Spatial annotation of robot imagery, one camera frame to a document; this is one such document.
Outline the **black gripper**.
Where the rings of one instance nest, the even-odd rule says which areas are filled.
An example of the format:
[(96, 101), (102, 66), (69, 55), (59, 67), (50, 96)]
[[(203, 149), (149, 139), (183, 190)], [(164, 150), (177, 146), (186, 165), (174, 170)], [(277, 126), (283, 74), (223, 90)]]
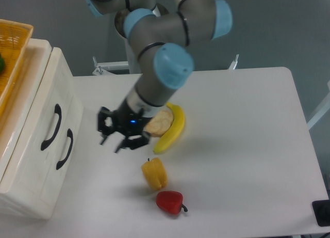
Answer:
[[(149, 144), (150, 135), (142, 134), (144, 127), (149, 123), (151, 118), (143, 116), (142, 108), (138, 112), (134, 112), (124, 100), (117, 110), (113, 112), (102, 106), (97, 115), (97, 130), (100, 132), (102, 140), (100, 145), (103, 145), (108, 136), (114, 132), (119, 132), (125, 138), (119, 143), (115, 149), (118, 153), (121, 149), (129, 148), (131, 150), (138, 149)], [(106, 120), (110, 118), (112, 125), (107, 125)], [(130, 139), (130, 136), (141, 135), (138, 138)]]

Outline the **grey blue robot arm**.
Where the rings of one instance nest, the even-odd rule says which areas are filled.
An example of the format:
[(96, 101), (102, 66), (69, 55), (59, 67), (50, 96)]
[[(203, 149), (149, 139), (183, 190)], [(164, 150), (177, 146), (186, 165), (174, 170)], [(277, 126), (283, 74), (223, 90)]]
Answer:
[(135, 150), (150, 141), (147, 123), (165, 106), (194, 70), (191, 44), (228, 34), (233, 14), (225, 0), (175, 0), (177, 11), (156, 15), (156, 0), (85, 0), (97, 17), (128, 11), (122, 30), (141, 76), (116, 110), (102, 107), (97, 129), (103, 139), (118, 132), (118, 149)]

